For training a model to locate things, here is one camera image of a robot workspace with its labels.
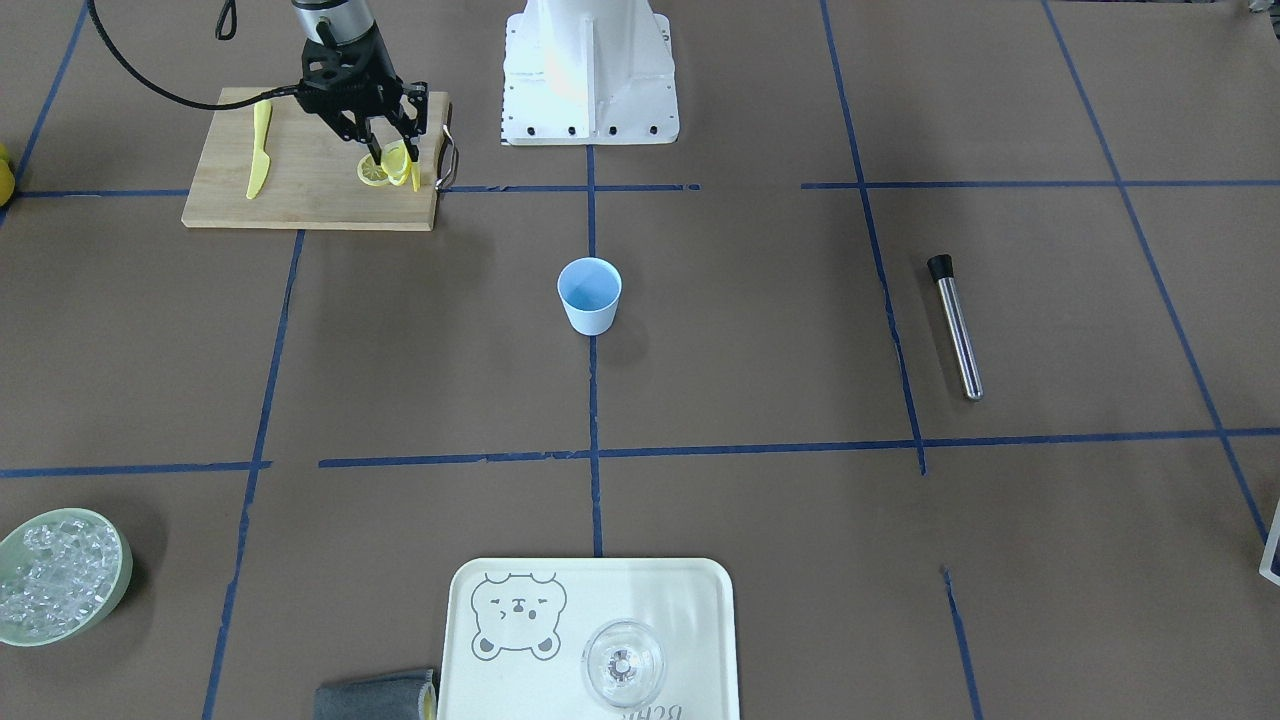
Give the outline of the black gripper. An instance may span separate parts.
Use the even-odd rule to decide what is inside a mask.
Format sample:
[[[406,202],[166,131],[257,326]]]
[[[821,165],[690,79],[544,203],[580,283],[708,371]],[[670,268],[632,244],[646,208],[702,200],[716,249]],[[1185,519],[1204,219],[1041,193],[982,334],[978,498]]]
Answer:
[[[383,149],[372,119],[385,119],[404,140],[410,164],[419,161],[417,138],[428,129],[428,86],[396,73],[378,24],[344,37],[334,22],[316,22],[302,51],[296,99],[344,141],[364,141],[375,167]]]

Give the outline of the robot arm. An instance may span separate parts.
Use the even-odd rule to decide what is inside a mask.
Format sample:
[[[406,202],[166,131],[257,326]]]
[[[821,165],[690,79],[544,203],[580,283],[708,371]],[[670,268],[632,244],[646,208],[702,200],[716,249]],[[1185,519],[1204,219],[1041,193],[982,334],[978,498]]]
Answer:
[[[302,77],[296,97],[344,141],[367,147],[381,160],[374,118],[385,119],[419,161],[416,138],[428,129],[428,86],[407,83],[396,72],[381,31],[366,1],[293,1],[306,33]]]

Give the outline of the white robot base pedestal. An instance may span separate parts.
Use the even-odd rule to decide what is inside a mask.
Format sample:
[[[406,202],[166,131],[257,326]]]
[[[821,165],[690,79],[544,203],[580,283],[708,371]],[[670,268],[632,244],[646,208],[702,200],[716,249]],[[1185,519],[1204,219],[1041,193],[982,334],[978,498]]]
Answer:
[[[500,142],[678,140],[671,23],[648,1],[529,1],[504,29]]]

